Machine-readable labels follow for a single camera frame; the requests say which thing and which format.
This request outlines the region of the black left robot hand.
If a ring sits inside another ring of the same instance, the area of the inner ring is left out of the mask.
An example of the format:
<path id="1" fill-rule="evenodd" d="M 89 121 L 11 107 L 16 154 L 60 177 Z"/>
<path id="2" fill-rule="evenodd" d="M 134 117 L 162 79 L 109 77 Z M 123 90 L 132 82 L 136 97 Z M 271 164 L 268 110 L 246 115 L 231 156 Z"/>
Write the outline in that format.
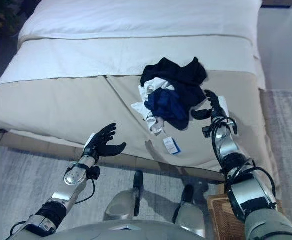
<path id="1" fill-rule="evenodd" d="M 82 157 L 88 156 L 96 161 L 99 157 L 114 157 L 121 154 L 127 146 L 126 142 L 119 145 L 108 145 L 116 134 L 116 123 L 111 123 L 96 133 L 85 145 Z"/>

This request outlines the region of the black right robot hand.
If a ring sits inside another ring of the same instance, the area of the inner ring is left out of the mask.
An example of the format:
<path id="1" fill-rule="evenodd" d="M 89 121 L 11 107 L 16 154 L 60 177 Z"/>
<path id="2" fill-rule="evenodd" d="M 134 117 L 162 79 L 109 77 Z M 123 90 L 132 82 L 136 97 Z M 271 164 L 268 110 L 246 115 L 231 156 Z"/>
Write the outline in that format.
<path id="1" fill-rule="evenodd" d="M 206 120 L 210 118 L 213 121 L 215 118 L 226 118 L 228 117 L 226 111 L 222 108 L 219 97 L 210 90 L 204 90 L 207 100 L 210 102 L 210 109 L 192 110 L 191 116 L 195 120 Z"/>

